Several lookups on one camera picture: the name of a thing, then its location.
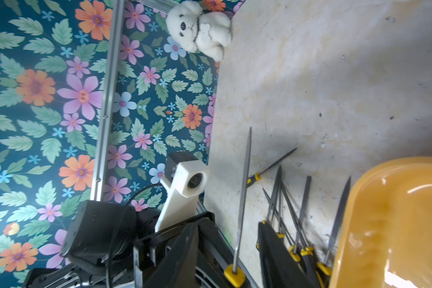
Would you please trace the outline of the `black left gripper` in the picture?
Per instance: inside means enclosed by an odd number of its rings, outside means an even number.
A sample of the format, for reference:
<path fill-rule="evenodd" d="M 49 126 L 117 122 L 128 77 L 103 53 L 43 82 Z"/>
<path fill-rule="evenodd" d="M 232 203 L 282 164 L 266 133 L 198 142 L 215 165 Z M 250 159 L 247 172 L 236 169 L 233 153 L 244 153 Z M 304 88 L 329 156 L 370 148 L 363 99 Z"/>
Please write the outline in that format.
<path fill-rule="evenodd" d="M 203 212 L 162 231 L 154 228 L 158 211 L 137 214 L 133 247 L 137 288 L 231 288 L 224 270 L 233 252 L 212 212 Z"/>

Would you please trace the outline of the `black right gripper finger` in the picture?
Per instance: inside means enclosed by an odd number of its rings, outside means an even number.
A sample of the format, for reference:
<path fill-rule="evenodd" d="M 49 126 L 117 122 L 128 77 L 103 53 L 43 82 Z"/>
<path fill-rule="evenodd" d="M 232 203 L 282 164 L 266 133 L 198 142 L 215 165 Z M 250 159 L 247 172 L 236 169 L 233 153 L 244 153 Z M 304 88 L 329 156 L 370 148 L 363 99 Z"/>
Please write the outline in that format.
<path fill-rule="evenodd" d="M 258 223 L 258 243 L 265 288 L 313 287 L 268 223 Z"/>

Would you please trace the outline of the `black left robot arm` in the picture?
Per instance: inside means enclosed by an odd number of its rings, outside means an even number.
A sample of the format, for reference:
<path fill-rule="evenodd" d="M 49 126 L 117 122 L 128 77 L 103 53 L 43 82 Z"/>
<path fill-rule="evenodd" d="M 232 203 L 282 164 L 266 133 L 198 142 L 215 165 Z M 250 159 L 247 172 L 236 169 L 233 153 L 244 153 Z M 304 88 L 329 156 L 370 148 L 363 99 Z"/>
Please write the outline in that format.
<path fill-rule="evenodd" d="M 147 208 L 89 201 L 62 243 L 64 268 L 35 268 L 26 288 L 229 288 L 233 253 L 199 201 Z"/>

